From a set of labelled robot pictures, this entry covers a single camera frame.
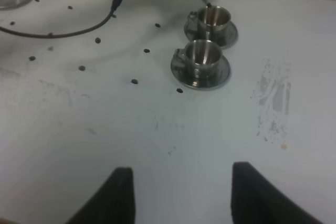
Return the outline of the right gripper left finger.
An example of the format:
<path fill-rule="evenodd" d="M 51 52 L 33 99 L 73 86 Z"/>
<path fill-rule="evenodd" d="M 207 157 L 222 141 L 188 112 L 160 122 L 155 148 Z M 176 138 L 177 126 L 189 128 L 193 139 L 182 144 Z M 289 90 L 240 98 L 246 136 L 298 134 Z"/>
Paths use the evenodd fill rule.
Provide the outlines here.
<path fill-rule="evenodd" d="M 118 167 L 68 223 L 135 223 L 133 170 Z"/>

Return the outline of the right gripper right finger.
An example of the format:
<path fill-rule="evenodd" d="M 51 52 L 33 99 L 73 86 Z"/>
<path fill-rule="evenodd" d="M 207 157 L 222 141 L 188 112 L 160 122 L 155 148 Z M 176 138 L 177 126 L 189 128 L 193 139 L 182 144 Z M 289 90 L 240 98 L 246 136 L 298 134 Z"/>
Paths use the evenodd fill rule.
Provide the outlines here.
<path fill-rule="evenodd" d="M 320 223 L 270 183 L 248 162 L 232 168 L 233 223 Z"/>

